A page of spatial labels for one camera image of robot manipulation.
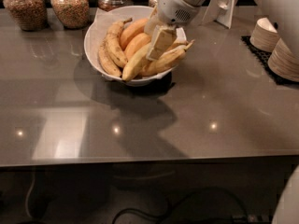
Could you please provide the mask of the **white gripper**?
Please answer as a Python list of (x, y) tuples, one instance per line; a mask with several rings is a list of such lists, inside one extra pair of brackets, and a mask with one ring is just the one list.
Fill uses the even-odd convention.
[(147, 52), (147, 59), (158, 60), (177, 39), (174, 24), (184, 26), (188, 24), (198, 13), (200, 0), (158, 0), (149, 15), (144, 32), (151, 36), (151, 42)]

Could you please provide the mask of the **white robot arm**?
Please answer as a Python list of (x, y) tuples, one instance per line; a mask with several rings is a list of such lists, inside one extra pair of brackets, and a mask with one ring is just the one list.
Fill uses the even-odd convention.
[[(187, 26), (198, 14), (206, 0), (158, 0), (146, 24), (152, 36), (148, 57), (155, 61), (170, 43), (161, 33), (172, 33)], [(267, 65), (276, 76), (292, 82), (299, 81), (299, 0), (256, 0), (263, 18), (275, 27), (279, 40), (271, 52)], [(212, 0), (205, 17), (219, 17), (232, 7), (222, 0)]]

